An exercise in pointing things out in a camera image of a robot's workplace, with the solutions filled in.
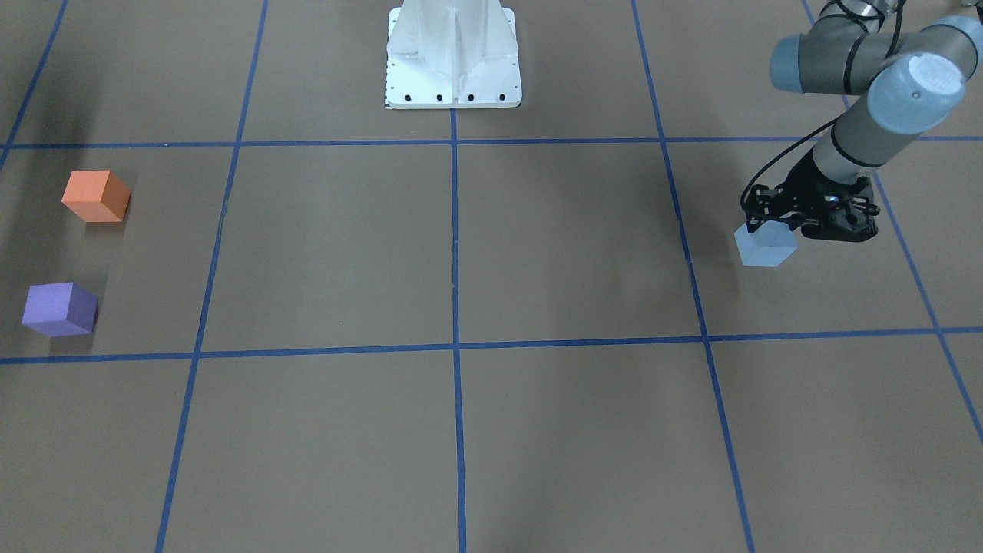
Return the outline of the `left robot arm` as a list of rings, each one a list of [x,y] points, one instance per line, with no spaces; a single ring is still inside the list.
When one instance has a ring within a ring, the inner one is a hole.
[[[981,69],[981,22],[948,15],[920,31],[882,34],[899,1],[829,1],[806,34],[773,49],[777,90],[849,95],[856,101],[817,130],[815,146],[782,184],[753,177],[742,193],[744,230],[800,232],[812,240],[863,242],[878,232],[873,178],[903,148],[961,104]]]

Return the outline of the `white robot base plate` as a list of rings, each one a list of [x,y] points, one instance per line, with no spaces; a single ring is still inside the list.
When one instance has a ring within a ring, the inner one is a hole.
[[[404,1],[387,21],[386,108],[522,104],[515,14],[500,2]]]

